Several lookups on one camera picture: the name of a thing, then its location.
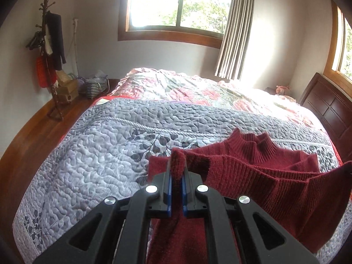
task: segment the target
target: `striped basket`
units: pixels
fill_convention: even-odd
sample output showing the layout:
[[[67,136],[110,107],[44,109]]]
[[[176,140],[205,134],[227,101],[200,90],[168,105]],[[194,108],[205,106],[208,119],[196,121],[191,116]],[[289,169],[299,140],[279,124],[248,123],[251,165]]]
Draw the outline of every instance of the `striped basket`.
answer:
[[[104,90],[106,90],[108,86],[109,80],[107,79],[106,82],[89,82],[85,81],[86,84],[86,95],[88,98],[93,99]]]

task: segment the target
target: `beige curtain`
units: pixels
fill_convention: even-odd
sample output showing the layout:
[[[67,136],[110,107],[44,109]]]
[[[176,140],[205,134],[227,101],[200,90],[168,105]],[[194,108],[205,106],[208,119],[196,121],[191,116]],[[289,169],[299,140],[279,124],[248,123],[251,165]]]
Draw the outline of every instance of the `beige curtain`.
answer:
[[[231,0],[215,76],[239,79],[252,25],[254,0]]]

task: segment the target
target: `window frame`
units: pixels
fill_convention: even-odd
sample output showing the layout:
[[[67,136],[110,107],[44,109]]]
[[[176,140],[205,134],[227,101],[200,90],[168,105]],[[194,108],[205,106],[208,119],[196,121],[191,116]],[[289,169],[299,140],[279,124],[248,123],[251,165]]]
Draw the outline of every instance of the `window frame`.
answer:
[[[177,41],[220,48],[223,34],[202,29],[181,27],[183,0],[179,0],[176,26],[134,27],[130,21],[131,0],[120,0],[117,40]]]
[[[346,29],[345,29],[345,18],[343,16],[343,42],[341,45],[341,52],[340,58],[337,66],[337,70],[333,70],[333,64],[336,56],[337,50],[337,40],[339,34],[339,13],[338,13],[338,6],[336,3],[331,0],[332,5],[332,34],[331,34],[331,43],[330,43],[330,51],[328,55],[328,59],[326,62],[326,66],[323,72],[323,75],[326,76],[328,79],[333,81],[337,86],[339,86],[349,97],[352,97],[352,80],[350,80],[347,76],[341,73],[339,70],[342,65],[343,55],[345,50],[345,43],[346,43]]]

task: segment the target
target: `white wall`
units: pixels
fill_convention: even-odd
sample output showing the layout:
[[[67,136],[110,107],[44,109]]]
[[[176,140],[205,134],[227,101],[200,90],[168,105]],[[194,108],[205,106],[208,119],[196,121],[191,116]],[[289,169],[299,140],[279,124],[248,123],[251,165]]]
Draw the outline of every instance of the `white wall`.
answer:
[[[255,0],[242,82],[259,89],[290,82],[303,42],[305,3]]]
[[[299,100],[316,72],[323,73],[332,33],[331,0],[307,0],[304,43],[290,82],[292,97]]]
[[[66,55],[72,39],[73,0],[56,1],[50,10],[62,16]],[[36,58],[38,50],[25,48],[36,24],[41,24],[40,3],[43,0],[18,0],[0,28],[0,157],[24,124],[51,95],[38,86]],[[72,71],[71,57],[64,69]]]
[[[213,76],[219,50],[168,41],[117,41],[120,0],[76,0],[80,75],[103,70],[122,78],[132,68],[150,67]]]
[[[302,46],[304,1],[255,0],[253,34],[242,78],[245,82],[262,89],[289,83]],[[215,79],[218,49],[168,41],[118,42],[119,2],[76,0],[82,76],[101,69],[111,78],[122,78],[132,68],[145,66]]]

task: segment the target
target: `red sweater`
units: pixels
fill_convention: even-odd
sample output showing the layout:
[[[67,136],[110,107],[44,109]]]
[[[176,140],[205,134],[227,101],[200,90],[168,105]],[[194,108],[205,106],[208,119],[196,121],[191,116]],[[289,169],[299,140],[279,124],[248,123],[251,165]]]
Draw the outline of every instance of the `red sweater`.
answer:
[[[171,219],[158,220],[148,264],[207,263],[203,219],[182,214],[180,180],[184,161],[190,171],[221,195],[248,195],[288,232],[315,253],[333,235],[349,201],[352,162],[322,174],[316,155],[277,147],[268,134],[240,134],[194,150],[173,149]],[[168,159],[150,157],[149,179]]]

